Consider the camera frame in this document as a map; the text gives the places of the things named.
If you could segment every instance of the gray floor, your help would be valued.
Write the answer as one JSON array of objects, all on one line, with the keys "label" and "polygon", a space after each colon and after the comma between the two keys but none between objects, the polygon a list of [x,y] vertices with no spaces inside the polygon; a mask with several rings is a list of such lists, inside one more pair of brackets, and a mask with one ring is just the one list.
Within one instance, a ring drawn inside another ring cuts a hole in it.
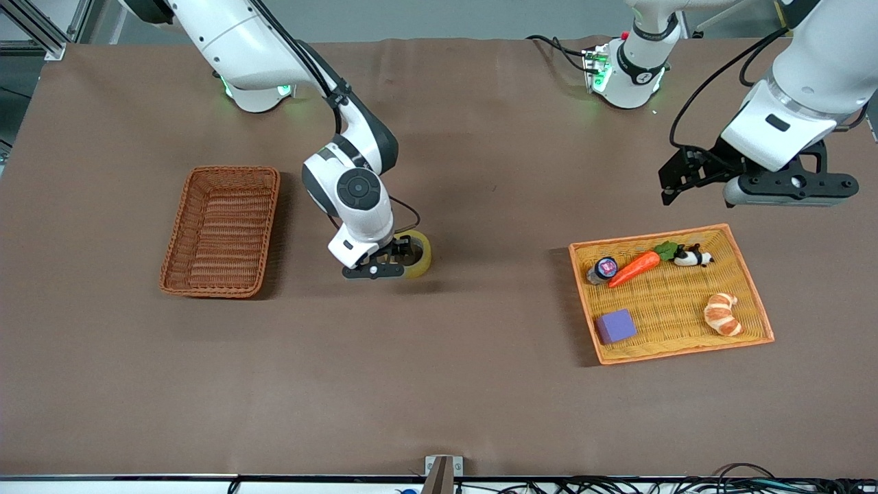
[{"label": "gray floor", "polygon": [[[622,0],[265,0],[297,38],[312,42],[375,41],[387,38],[521,39],[531,34],[576,39],[589,34],[617,35],[630,29],[631,10]],[[689,26],[717,11],[688,12]],[[99,44],[189,43],[120,17],[115,1],[104,7],[91,41]],[[709,29],[706,37],[761,37],[779,25],[772,0],[759,0]],[[0,86],[30,94],[43,61],[0,56]],[[0,138],[14,142],[27,100],[0,92]]]}]

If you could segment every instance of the black circular joint cap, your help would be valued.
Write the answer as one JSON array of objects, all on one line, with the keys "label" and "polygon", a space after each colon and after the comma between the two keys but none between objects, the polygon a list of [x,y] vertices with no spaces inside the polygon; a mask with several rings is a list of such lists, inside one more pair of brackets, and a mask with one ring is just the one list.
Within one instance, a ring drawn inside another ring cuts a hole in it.
[{"label": "black circular joint cap", "polygon": [[381,199],[381,182],[365,168],[345,171],[338,179],[338,198],[347,207],[368,211]]}]

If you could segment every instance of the black and white toy animal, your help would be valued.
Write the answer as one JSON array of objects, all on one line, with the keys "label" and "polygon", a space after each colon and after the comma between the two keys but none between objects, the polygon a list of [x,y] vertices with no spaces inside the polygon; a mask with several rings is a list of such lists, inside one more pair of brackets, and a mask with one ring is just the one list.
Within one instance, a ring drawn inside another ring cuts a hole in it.
[{"label": "black and white toy animal", "polygon": [[714,262],[713,256],[709,252],[701,252],[701,245],[696,243],[692,247],[686,248],[685,245],[678,245],[677,251],[673,254],[673,263],[676,265],[700,265],[707,267],[709,263]]}]

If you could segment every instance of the wicker basket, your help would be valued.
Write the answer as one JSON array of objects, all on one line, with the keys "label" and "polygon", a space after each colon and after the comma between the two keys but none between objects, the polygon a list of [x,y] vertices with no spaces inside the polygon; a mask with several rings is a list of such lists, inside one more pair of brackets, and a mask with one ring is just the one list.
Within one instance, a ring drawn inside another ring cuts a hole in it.
[{"label": "wicker basket", "polygon": [[192,297],[259,291],[280,174],[268,167],[199,167],[189,174],[159,288]]},{"label": "wicker basket", "polygon": [[[680,267],[663,262],[614,288],[595,286],[586,281],[586,271],[598,259],[611,256],[619,266],[625,266],[642,252],[666,240],[685,245],[700,243],[702,251],[710,252],[716,261],[706,268]],[[731,236],[729,225],[573,243],[570,257],[588,330],[601,364],[659,359],[774,341],[762,300]],[[707,300],[718,292],[734,294],[738,298],[732,312],[744,331],[735,337],[721,336],[704,322],[703,310]],[[637,335],[604,345],[595,327],[595,319],[619,309],[629,310]]]}]

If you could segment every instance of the purple cube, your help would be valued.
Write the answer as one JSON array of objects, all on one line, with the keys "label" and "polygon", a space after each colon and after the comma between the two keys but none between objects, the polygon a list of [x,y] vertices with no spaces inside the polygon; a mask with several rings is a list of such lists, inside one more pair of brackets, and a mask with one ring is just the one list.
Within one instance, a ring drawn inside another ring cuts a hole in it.
[{"label": "purple cube", "polygon": [[604,345],[615,343],[637,334],[631,313],[627,309],[617,310],[598,317],[598,332]]}]

